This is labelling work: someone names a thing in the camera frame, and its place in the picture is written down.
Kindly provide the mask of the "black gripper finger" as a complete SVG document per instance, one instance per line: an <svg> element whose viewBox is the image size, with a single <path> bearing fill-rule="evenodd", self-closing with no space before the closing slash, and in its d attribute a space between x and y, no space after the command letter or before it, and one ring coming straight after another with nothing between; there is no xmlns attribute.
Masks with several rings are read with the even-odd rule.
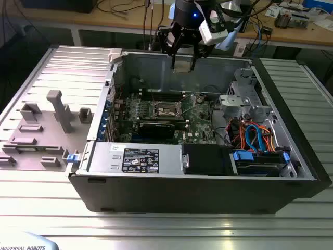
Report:
<svg viewBox="0 0 333 250"><path fill-rule="evenodd" d="M190 63L190 71L194 71L196 61L199 58L206 58L210 46L206 46L198 29L183 28L183 48L192 48L193 55Z"/></svg>
<svg viewBox="0 0 333 250"><path fill-rule="evenodd" d="M168 27L160 27L157 37L163 54L171 56L171 69L174 69L176 54L183 43L183 27L173 23Z"/></svg>

